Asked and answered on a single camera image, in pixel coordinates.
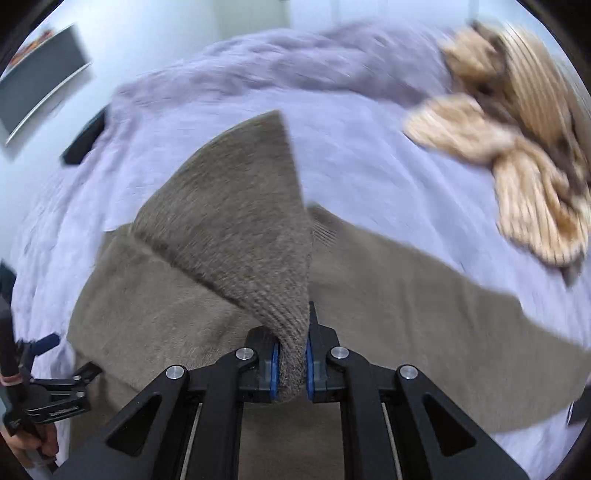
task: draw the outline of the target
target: ribbed knit fabric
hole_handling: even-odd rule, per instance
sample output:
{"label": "ribbed knit fabric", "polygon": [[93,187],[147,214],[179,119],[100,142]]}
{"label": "ribbed knit fabric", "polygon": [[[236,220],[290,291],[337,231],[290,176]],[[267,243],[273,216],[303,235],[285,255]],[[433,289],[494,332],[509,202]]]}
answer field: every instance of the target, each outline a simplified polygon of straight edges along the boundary
{"label": "ribbed knit fabric", "polygon": [[[118,358],[126,373],[116,363],[111,373],[143,388],[167,361],[195,366],[241,346],[250,322],[236,319],[253,317],[281,342],[279,396],[289,399],[304,382],[310,256],[281,116],[261,115],[199,149],[116,231],[69,339],[95,361]],[[133,329],[141,331],[126,346],[123,332]]]}
{"label": "ribbed knit fabric", "polygon": [[[494,92],[495,100],[519,118],[527,135],[533,134],[539,144],[526,138],[516,124],[502,124],[487,115],[465,93],[424,102],[409,116],[404,132],[418,144],[471,163],[491,164],[500,233],[529,247],[542,262],[568,267],[586,255],[591,229],[591,195],[583,181],[589,167],[569,113],[578,98],[534,35],[507,25],[499,36],[506,48],[507,76]],[[468,91],[487,75],[491,80],[498,73],[493,65],[495,49],[472,29],[460,30],[442,50]],[[576,113],[577,134],[586,138],[589,118],[583,124],[582,109]],[[556,151],[561,142],[573,154],[567,161],[574,167],[574,179],[544,151]],[[581,194],[576,193],[577,178],[584,185]]]}
{"label": "ribbed knit fabric", "polygon": [[[310,299],[341,345],[377,365],[418,366],[489,433],[545,419],[582,392],[589,353],[531,323],[514,297],[320,207],[309,215]],[[131,400],[129,385],[143,388],[171,363],[210,364],[256,325],[245,309],[137,248],[128,231],[108,235],[70,324],[74,346],[106,371],[90,386],[94,413],[76,420],[75,439]],[[242,438],[244,479],[342,478],[335,404],[300,397],[247,406]]]}

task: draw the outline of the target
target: tan knit fabric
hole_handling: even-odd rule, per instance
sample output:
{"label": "tan knit fabric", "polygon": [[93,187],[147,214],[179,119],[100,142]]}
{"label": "tan knit fabric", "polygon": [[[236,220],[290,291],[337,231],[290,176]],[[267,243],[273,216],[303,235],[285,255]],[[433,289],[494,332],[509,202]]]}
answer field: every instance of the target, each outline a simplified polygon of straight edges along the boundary
{"label": "tan knit fabric", "polygon": [[450,70],[461,79],[485,82],[498,71],[495,48],[471,28],[458,31],[454,40],[445,42],[441,50]]}
{"label": "tan knit fabric", "polygon": [[[497,72],[492,63],[487,69],[482,60],[491,55],[482,43],[488,42],[471,32],[461,31],[454,42],[441,47],[450,70],[465,83],[482,82],[483,72],[489,72],[489,78]],[[507,26],[500,36],[508,55],[504,106],[546,147],[565,137],[578,172],[584,175],[587,160],[573,133],[569,112],[573,94],[564,74],[532,34]],[[410,115],[404,132],[420,145],[445,150],[471,163],[493,165],[499,202],[497,225],[503,236],[557,267],[586,253],[591,225],[589,192],[573,197],[566,175],[539,145],[516,127],[488,118],[471,96],[428,100]]]}
{"label": "tan knit fabric", "polygon": [[465,93],[427,100],[407,119],[404,132],[415,142],[488,165],[515,147],[519,129],[488,119]]}

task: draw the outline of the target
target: wrinkled fabric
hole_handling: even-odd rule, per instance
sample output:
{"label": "wrinkled fabric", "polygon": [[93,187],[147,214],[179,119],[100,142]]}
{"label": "wrinkled fabric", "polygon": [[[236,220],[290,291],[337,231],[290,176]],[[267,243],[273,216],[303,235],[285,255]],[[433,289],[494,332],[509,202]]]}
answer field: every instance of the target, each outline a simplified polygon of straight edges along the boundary
{"label": "wrinkled fabric", "polygon": [[[511,95],[496,101],[515,111],[524,130],[529,129],[547,147],[566,135],[580,162],[586,162],[570,131],[566,84],[543,44],[512,27],[500,35],[508,50],[508,73],[498,89]],[[453,74],[472,89],[493,81],[498,74],[492,64],[495,49],[472,29],[459,30],[442,51]],[[525,137],[525,131],[500,124],[467,94],[424,102],[411,113],[404,131],[420,145],[440,148],[475,164],[493,165],[499,201],[497,224],[505,237],[556,267],[568,266],[586,255],[591,226],[588,188],[575,197],[567,175]]]}
{"label": "wrinkled fabric", "polygon": [[200,148],[108,242],[70,320],[75,350],[141,390],[240,348],[258,321],[281,344],[278,399],[300,393],[312,239],[279,112]]}
{"label": "wrinkled fabric", "polygon": [[[17,335],[65,335],[104,232],[129,223],[200,146],[232,125],[280,109],[304,202],[433,255],[477,284],[515,295],[538,325],[591,348],[591,271],[569,290],[559,272],[503,238],[493,178],[426,152],[401,131],[420,102],[451,91],[438,42],[412,24],[357,23],[324,35],[290,30],[235,38],[123,86],[83,164],[56,173],[15,240]],[[71,374],[63,342],[38,377]],[[574,442],[566,412],[495,435],[544,480]],[[66,426],[59,425],[61,451]]]}
{"label": "wrinkled fabric", "polygon": [[591,352],[530,322],[515,298],[320,207],[310,216],[310,299],[341,345],[383,367],[415,365],[488,433],[538,423],[581,395]]}

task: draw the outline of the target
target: human hand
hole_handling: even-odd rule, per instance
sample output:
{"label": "human hand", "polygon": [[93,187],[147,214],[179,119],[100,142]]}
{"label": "human hand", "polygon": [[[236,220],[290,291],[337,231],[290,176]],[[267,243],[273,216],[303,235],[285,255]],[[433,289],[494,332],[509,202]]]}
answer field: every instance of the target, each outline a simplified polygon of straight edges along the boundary
{"label": "human hand", "polygon": [[29,460],[25,450],[37,450],[41,448],[41,451],[48,457],[54,457],[59,451],[56,426],[50,423],[48,425],[36,425],[36,427],[41,438],[44,440],[40,440],[23,430],[19,430],[15,435],[10,436],[4,425],[0,427],[0,433],[2,433],[4,441],[6,441],[14,456],[17,457],[25,468],[33,467],[33,463]]}

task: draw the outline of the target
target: black bracket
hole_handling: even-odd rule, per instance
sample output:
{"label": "black bracket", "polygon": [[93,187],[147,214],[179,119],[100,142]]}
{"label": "black bracket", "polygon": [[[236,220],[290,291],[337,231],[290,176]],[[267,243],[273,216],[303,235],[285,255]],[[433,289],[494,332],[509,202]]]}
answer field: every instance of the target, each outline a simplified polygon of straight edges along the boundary
{"label": "black bracket", "polygon": [[22,407],[33,423],[54,423],[90,410],[86,386],[102,370],[88,362],[70,380],[29,380]]}
{"label": "black bracket", "polygon": [[[277,340],[259,327],[214,365],[169,367],[56,480],[177,480],[183,465],[188,480],[235,480],[243,404],[272,401],[278,354]],[[340,402],[347,480],[396,480],[396,458],[405,480],[528,478],[416,367],[378,367],[341,347],[313,304],[307,357],[309,397]]]}

